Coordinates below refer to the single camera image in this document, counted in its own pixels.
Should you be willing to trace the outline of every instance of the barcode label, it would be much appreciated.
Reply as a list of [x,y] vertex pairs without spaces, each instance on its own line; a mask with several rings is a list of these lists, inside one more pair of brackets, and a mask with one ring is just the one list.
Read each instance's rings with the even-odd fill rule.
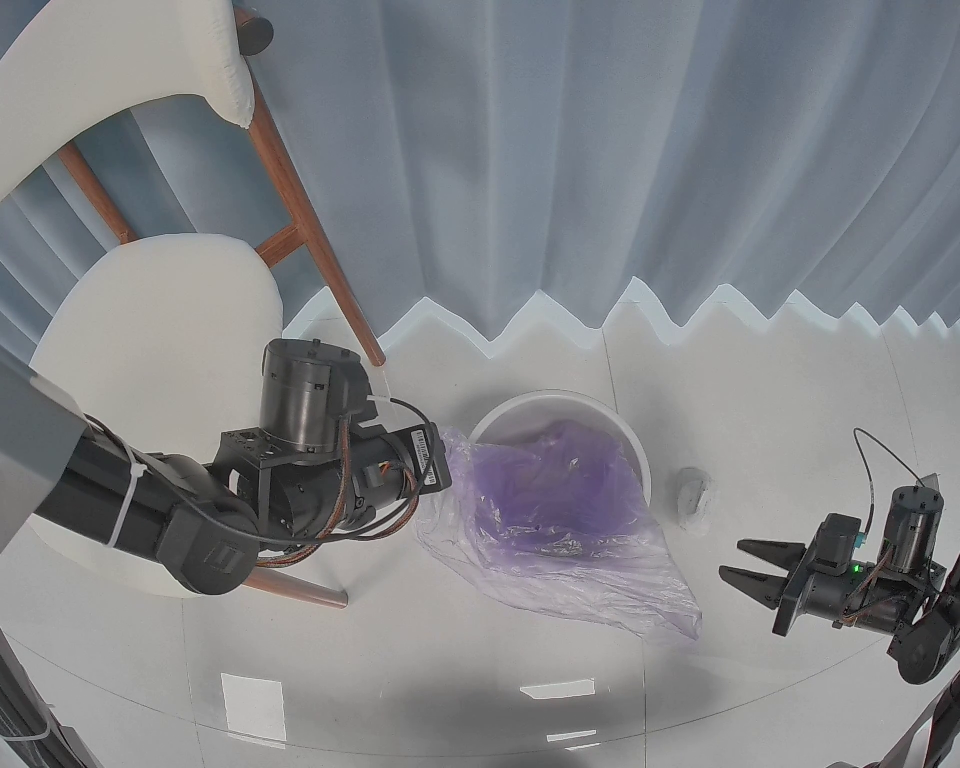
[[[417,450],[417,461],[420,462],[420,474],[423,474],[423,471],[426,469],[426,463],[430,461],[430,451],[426,446],[426,436],[423,434],[422,429],[415,429],[410,433],[410,437],[414,442],[414,448]],[[426,480],[423,481],[423,485],[433,486],[436,484],[437,475],[434,474],[433,468],[430,468]]]

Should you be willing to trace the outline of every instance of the wooden chair frame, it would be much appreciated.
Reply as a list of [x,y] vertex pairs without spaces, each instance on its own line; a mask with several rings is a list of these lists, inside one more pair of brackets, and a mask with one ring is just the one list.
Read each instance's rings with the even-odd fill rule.
[[[273,27],[269,22],[246,9],[237,8],[234,11],[241,40],[240,52],[244,56],[252,56],[266,48],[273,39]],[[268,267],[273,267],[305,245],[360,346],[375,366],[382,366],[387,358],[350,289],[317,211],[310,203],[293,160],[276,129],[274,117],[263,99],[256,78],[253,78],[253,90],[255,102],[253,120],[248,131],[250,140],[291,219],[290,224],[257,246],[256,252]],[[76,143],[71,141],[60,149],[58,157],[120,243],[130,243],[138,239],[136,232],[87,164]]]

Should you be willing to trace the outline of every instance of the curtain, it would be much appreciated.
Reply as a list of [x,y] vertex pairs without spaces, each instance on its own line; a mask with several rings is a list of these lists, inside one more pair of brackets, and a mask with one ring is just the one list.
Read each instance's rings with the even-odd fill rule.
[[[0,52],[41,5],[0,4]],[[800,290],[960,319],[958,3],[255,5],[252,69],[377,333],[428,296],[494,338],[537,290],[599,326],[633,276],[680,325],[725,283],[767,316]],[[141,236],[287,223],[199,98],[77,142]],[[115,244],[37,169],[0,203],[0,341],[29,357]],[[288,320],[323,285],[304,249],[275,275]]]

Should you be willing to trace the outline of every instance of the white cushion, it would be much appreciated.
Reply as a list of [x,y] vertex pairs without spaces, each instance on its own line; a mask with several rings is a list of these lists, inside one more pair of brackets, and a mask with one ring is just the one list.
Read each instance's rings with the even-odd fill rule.
[[[257,424],[264,347],[282,333],[273,276],[246,243],[171,234],[120,246],[77,283],[31,366],[134,447],[213,460],[220,433]],[[40,517],[71,560],[153,594],[189,594],[159,564]]]
[[0,59],[0,200],[78,133],[180,93],[250,125],[229,0],[50,0]]

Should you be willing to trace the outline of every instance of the translucent purple plastic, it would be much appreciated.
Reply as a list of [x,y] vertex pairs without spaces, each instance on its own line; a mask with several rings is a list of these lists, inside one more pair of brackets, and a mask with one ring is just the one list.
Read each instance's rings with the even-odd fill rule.
[[435,558],[515,608],[658,644],[700,635],[696,599],[616,438],[560,421],[525,445],[443,439],[453,487],[416,517]]

